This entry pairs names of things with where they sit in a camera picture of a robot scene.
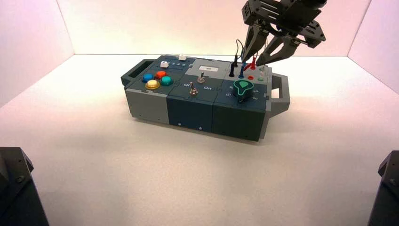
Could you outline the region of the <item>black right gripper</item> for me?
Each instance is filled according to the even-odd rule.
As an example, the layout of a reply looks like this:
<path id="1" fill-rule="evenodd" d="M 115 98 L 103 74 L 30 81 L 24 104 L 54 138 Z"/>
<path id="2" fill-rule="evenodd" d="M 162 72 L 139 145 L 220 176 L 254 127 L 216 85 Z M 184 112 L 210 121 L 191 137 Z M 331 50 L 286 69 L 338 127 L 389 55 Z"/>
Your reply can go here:
<path id="1" fill-rule="evenodd" d="M 302 43 L 315 48 L 326 40 L 315 18 L 325 0 L 248 0 L 242 8 L 244 24 L 249 25 L 241 56 L 246 62 L 265 44 L 268 33 L 274 35 L 256 61 L 267 65 L 291 57 Z M 304 40 L 295 38 L 301 35 Z"/>

